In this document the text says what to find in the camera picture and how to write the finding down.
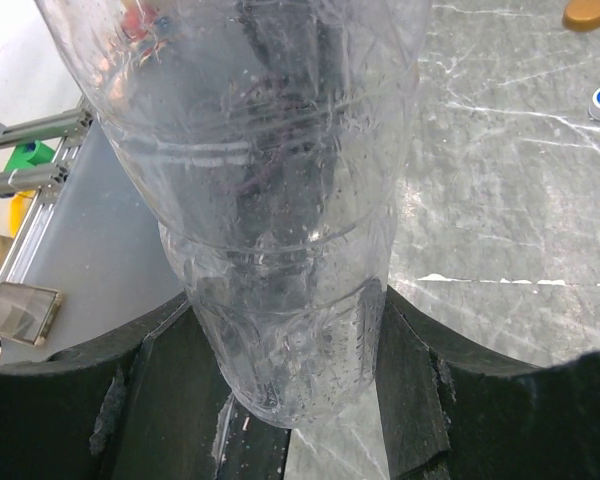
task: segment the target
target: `green object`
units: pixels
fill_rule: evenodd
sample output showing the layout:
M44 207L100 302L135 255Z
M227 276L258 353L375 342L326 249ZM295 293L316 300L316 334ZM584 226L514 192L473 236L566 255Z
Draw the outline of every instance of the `green object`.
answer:
M44 143L36 140L35 142L18 145L11 154L11 158L4 167L5 172L33 168L36 165L42 165L51 162L54 151Z

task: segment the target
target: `white wall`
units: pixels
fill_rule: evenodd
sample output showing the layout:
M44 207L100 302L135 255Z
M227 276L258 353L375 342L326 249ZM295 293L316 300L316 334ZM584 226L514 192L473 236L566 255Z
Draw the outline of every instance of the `white wall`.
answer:
M65 69L33 0L0 2L0 122L34 120L76 106L80 91ZM0 171L11 154L0 151ZM8 235L0 199L0 235Z

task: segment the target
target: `clear plastic bottle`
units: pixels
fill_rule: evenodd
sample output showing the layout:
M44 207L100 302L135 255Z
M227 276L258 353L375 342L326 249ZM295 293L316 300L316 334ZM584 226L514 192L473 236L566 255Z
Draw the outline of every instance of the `clear plastic bottle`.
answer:
M374 376L430 0L37 3L238 400L337 413Z

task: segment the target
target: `orange-brown object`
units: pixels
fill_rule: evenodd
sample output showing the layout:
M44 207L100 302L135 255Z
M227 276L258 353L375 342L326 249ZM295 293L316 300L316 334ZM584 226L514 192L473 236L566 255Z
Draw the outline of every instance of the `orange-brown object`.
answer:
M564 9L564 26L576 32L600 27L600 0L571 0Z

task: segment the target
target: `gray marble tile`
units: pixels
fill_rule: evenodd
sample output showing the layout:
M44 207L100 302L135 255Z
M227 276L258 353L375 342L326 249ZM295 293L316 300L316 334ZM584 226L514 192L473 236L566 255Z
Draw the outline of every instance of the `gray marble tile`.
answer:
M566 0L434 3L390 283L527 362L600 349L600 29L565 30ZM288 478L386 478L374 395L294 432Z

